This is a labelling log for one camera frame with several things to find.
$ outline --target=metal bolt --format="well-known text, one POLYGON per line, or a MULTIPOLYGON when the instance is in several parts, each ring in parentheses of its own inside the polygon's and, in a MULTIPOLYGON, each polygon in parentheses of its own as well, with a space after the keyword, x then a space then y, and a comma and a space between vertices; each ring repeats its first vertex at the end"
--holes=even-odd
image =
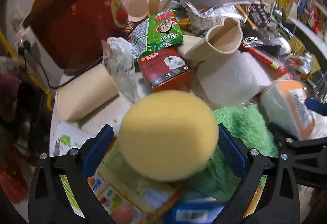
POLYGON ((44 160, 44 159, 46 158, 46 156, 47 156, 47 155, 46 155, 45 153, 43 153, 43 154, 40 155, 40 159, 41 159, 41 160, 44 160))
POLYGON ((293 142, 294 142, 294 140, 293 140, 292 138, 289 138, 289 137, 287 137, 287 138, 285 139, 285 141, 286 141, 287 143, 293 143, 293 142))
POLYGON ((281 158, 282 158, 283 160, 287 160, 287 155, 284 154, 284 153, 282 153, 282 154, 281 154, 281 158))
POLYGON ((251 149, 251 150, 250 150, 250 153, 251 153, 252 155, 254 155, 254 156, 259 155, 259 151, 256 150, 255 148, 251 149))
POLYGON ((71 150, 69 150, 69 154, 71 154, 72 156, 73 155, 76 155, 78 152, 78 149, 77 148, 72 148, 71 150))

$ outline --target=green plush towel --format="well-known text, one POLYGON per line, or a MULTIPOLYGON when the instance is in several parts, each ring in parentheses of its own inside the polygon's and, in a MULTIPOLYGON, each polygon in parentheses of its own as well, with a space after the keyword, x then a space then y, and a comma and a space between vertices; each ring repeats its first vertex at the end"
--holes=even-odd
MULTIPOLYGON (((234 137, 242 139, 248 148, 263 155, 277 157, 278 150, 255 104, 244 109, 223 107, 214 111, 217 123, 223 123, 234 137)), ((235 177, 219 147, 201 172, 186 180, 188 194, 200 192, 217 200, 227 201, 240 182, 235 177)))

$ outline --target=barcode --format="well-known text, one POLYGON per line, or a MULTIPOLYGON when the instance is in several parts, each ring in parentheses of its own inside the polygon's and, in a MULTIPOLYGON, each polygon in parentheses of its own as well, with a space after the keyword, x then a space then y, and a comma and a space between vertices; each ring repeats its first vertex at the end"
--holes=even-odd
POLYGON ((310 123, 311 119, 310 119, 308 108, 305 105, 305 100, 303 98, 303 90, 298 88, 298 89, 290 90, 289 92, 292 96, 292 100, 295 104, 296 111, 299 115, 300 121, 303 127, 306 128, 310 123))
POLYGON ((177 221, 190 221, 198 222, 208 219, 208 212, 206 210, 177 210, 176 220, 177 221))

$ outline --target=red pot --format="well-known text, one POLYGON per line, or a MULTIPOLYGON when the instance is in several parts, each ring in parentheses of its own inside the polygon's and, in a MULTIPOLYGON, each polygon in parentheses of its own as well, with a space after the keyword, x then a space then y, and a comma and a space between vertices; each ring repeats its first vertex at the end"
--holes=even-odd
POLYGON ((127 25, 120 0, 35 0, 23 22, 62 69, 82 69, 102 55, 101 39, 127 25))

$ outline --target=yellow round object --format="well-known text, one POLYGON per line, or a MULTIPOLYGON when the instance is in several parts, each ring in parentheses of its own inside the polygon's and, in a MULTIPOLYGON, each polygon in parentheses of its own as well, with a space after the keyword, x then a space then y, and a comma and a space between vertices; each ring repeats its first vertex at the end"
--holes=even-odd
POLYGON ((124 116, 118 137, 126 162, 141 175, 175 181, 200 170, 218 142, 212 110, 181 91, 151 94, 124 116))

